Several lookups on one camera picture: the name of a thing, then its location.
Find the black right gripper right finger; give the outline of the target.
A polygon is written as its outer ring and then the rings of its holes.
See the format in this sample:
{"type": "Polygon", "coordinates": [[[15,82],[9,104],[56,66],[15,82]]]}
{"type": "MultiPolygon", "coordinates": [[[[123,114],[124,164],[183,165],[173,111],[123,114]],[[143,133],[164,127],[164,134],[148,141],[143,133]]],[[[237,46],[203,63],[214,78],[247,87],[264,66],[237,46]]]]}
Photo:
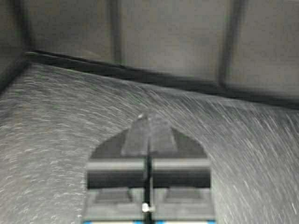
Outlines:
{"type": "Polygon", "coordinates": [[[202,145],[154,114],[148,118],[155,224],[214,224],[211,162],[202,145]]]}

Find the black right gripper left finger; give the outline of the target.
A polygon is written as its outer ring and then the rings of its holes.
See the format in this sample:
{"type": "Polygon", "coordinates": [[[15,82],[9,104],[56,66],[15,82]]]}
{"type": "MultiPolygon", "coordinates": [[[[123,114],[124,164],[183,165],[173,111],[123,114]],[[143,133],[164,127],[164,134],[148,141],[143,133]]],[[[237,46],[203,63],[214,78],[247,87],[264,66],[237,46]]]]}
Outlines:
{"type": "Polygon", "coordinates": [[[149,143],[150,119],[141,115],[95,148],[86,165],[82,223],[147,223],[149,143]]]}

